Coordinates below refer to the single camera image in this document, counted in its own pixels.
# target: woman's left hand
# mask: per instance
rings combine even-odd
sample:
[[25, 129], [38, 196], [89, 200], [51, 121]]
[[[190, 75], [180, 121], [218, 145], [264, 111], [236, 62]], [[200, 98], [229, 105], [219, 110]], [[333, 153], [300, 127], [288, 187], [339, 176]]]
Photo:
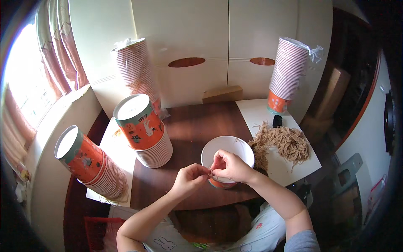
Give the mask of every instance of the woman's left hand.
[[181, 200], [186, 199], [207, 181], [209, 173], [209, 169], [199, 164], [180, 169], [169, 194]]

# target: curtain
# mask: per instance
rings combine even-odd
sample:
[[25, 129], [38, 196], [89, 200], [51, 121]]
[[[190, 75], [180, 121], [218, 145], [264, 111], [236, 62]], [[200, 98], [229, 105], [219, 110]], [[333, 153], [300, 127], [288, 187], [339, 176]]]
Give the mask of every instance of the curtain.
[[27, 122], [15, 102], [10, 88], [5, 91], [2, 106], [1, 135], [3, 152], [14, 167], [27, 155], [27, 148], [36, 135], [36, 130]]
[[69, 0], [44, 0], [35, 22], [46, 78], [55, 99], [87, 85], [71, 29]]

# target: window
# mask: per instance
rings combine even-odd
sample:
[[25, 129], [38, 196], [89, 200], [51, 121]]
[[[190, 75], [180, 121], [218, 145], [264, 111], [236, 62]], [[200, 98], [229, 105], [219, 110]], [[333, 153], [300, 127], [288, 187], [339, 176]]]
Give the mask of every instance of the window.
[[36, 24], [28, 24], [14, 41], [8, 56], [4, 80], [27, 121], [37, 128], [53, 105], [42, 68]]

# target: window sill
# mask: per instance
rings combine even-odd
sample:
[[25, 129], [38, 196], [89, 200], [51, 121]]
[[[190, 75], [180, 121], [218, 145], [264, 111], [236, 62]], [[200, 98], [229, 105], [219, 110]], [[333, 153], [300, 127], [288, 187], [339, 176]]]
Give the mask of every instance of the window sill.
[[25, 157], [25, 167], [31, 175], [30, 182], [27, 184], [27, 204], [25, 214], [28, 221], [31, 222], [31, 197], [33, 184], [35, 183], [35, 173], [41, 160], [43, 151], [49, 142], [56, 126], [60, 123], [72, 103], [82, 97], [90, 85], [86, 85], [75, 92], [71, 92], [66, 96], [57, 100], [49, 109], [48, 113], [43, 117], [37, 128], [37, 134], [33, 139]]

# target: bunny print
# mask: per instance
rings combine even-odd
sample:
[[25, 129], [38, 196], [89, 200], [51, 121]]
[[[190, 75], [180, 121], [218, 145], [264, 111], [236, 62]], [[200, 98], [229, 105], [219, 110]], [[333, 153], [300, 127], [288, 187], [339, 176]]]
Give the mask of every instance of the bunny print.
[[251, 250], [252, 250], [252, 245], [245, 244], [245, 243], [241, 244], [241, 252], [249, 252]]
[[146, 120], [143, 122], [144, 128], [145, 128], [145, 133], [150, 137], [154, 133], [154, 127], [150, 128], [148, 124], [150, 123], [150, 120]]
[[165, 250], [171, 250], [173, 249], [176, 245], [173, 242], [167, 241], [164, 237], [158, 237], [157, 239], [154, 239], [155, 243], [161, 245], [161, 247]]

